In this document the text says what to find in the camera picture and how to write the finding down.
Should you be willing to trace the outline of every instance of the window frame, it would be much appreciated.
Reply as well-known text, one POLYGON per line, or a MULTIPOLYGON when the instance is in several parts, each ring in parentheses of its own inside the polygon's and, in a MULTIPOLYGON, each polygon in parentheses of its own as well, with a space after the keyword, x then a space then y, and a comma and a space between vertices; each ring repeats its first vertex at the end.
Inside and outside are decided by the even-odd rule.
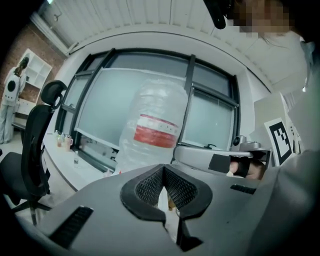
POLYGON ((231 141, 234 139, 234 137, 239 135, 239 130, 240 130, 240 97, 239 97, 239 87, 237 84, 237 78, 236 76, 232 76, 229 73, 225 72, 224 70, 206 62, 201 59, 196 58, 194 54, 191 55, 186 55, 174 51, 167 51, 167 50, 160 50, 160 49, 151 49, 151 48, 125 48, 125 49, 114 49, 112 48, 109 51, 105 52, 100 52, 97 54, 90 54, 84 62, 81 64, 77 72, 74 74, 67 90, 66 93, 63 97, 61 107, 59 108, 58 115, 57 115, 57 120, 55 124, 55 130, 58 130, 59 132, 62 132, 66 114, 67 112, 71 112, 73 114, 70 129, 69 129, 69 134, 71 137, 74 139, 74 143, 71 146, 71 149, 73 151, 78 151, 80 157, 82 157, 85 161, 87 161, 89 164, 97 168, 98 170, 102 172, 106 171, 112 171, 110 168, 102 163, 100 160, 95 159, 93 156, 90 156, 86 152, 84 152, 80 148, 80 142, 81 142, 81 133, 75 130, 75 126, 77 123, 77 119, 81 110, 81 106, 83 104, 83 101, 86 97, 87 92, 89 91, 89 88, 94 81, 95 77, 99 73, 101 68, 108 68, 112 62, 116 59, 117 55, 122 54, 122 53, 149 53, 149 54, 160 54, 160 55, 166 55, 166 56, 171 56, 171 57, 178 57, 184 60, 188 61, 188 65, 186 68, 186 74, 185 74, 185 84, 184 84, 184 89, 188 95, 188 103, 186 107, 186 111, 184 114, 184 120, 183 120, 183 125, 181 129, 181 134, 177 140, 177 146, 178 145, 183 145, 183 146, 188 146, 188 147, 198 147, 195 145, 187 144, 182 142, 183 139, 183 133, 186 128, 186 122, 188 118, 188 114, 190 112, 190 101, 191 101, 191 96, 192 96, 192 90, 196 89, 201 91, 202 93, 207 94, 209 97, 212 96, 214 98, 219 99, 222 101, 224 104, 234 106, 234 122, 233 122, 233 131, 232 131, 232 138, 231 141), (100 61, 99 65, 93 69, 93 70, 87 70, 87 68, 90 66, 90 64, 95 60, 95 58, 99 58, 101 56, 104 56, 104 58, 100 61), (205 85, 202 85, 197 82, 193 82, 193 73, 195 69, 195 65, 199 64, 202 66, 205 66, 215 72, 218 72, 224 76, 226 76, 229 80, 229 88, 230 88, 230 97, 222 94, 219 91, 214 90, 213 88, 209 88, 205 85), (79 100, 76 104, 75 108, 72 108, 70 106, 65 105, 66 98, 68 96, 68 93, 71 90, 72 84, 74 80, 79 77, 79 76, 90 76, 80 94, 79 100))

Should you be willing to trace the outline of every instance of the white wall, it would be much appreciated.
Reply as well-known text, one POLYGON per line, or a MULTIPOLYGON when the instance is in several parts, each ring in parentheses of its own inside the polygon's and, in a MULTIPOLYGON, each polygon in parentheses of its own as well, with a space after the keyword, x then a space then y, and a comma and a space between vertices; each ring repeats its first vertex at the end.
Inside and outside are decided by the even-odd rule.
MULTIPOLYGON (((241 104, 240 134, 246 136, 253 131, 255 125, 254 101, 265 97, 268 90, 238 60, 212 45, 187 36, 159 32, 137 32, 108 37, 93 42, 73 53, 65 61, 55 79, 59 79, 68 85, 89 54, 105 52, 112 48, 149 48, 186 55, 194 54, 197 58, 211 63, 231 75, 237 75, 241 104)), ((50 123, 51 131, 53 131, 51 124, 56 123, 57 112, 50 123)))

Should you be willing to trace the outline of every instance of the window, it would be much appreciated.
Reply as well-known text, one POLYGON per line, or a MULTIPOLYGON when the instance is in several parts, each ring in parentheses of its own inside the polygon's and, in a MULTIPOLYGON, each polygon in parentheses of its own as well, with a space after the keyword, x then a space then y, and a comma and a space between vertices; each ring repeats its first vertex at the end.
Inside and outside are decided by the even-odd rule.
POLYGON ((182 142, 215 150, 229 150, 234 107, 195 89, 189 104, 182 142))
POLYGON ((85 88, 89 75, 77 76, 70 85, 70 91, 66 96, 64 104, 71 108, 76 108, 80 95, 85 88))
POLYGON ((135 69, 102 69, 84 100, 76 130, 106 146, 119 149, 136 91, 148 80, 167 80, 182 87, 183 78, 135 69))
POLYGON ((56 129, 70 133, 72 149, 92 166, 114 170, 131 102, 148 79, 178 83, 189 96, 178 144, 229 149, 239 133, 235 79, 194 55, 161 50, 112 49, 89 55, 66 92, 56 129))
POLYGON ((188 61, 163 54, 133 52, 116 55, 109 67, 149 70, 184 78, 188 68, 188 61))

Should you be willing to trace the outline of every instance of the chair headrest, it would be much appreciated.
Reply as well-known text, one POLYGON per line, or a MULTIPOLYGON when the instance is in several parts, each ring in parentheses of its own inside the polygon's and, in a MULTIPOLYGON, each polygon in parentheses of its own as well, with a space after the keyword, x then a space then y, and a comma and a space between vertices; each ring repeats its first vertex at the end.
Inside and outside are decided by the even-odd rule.
POLYGON ((53 109, 57 109, 63 99, 62 92, 67 89, 67 86, 60 80, 52 80, 47 82, 40 92, 41 100, 50 105, 53 109))

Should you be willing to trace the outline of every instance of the person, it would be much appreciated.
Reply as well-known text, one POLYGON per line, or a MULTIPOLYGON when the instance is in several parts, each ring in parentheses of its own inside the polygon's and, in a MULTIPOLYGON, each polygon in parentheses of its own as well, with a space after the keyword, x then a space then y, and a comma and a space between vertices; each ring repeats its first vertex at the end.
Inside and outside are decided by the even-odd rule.
POLYGON ((29 58, 24 57, 18 66, 13 67, 4 81, 4 92, 0 107, 0 144, 8 143, 13 137, 12 122, 18 96, 26 85, 27 76, 25 69, 28 66, 29 58))
MULTIPOLYGON (((319 114, 320 109, 320 42, 318 33, 313 29, 319 25, 317 10, 313 0, 234 0, 233 11, 228 15, 228 19, 233 20, 234 26, 239 26, 240 31, 245 33, 257 33, 259 37, 268 43, 272 35, 283 36, 289 31, 293 31, 301 36, 300 44, 305 54, 307 63, 307 78, 304 87, 306 92, 299 101, 303 103, 317 102, 308 110, 306 115, 300 116, 299 123, 310 124, 320 128, 319 114)), ((311 136, 314 140, 319 138, 317 133, 304 132, 299 124, 295 124, 300 135, 311 136)), ((295 157, 288 158, 280 167, 282 171, 297 172, 296 168, 305 164, 312 166, 319 159, 319 148, 310 146, 304 153, 295 157)), ((230 172, 235 173, 239 164, 231 162, 230 172)), ((316 177, 310 168, 310 179, 316 177)), ((262 179, 265 172, 264 166, 257 162, 250 163, 249 173, 246 178, 262 179)))

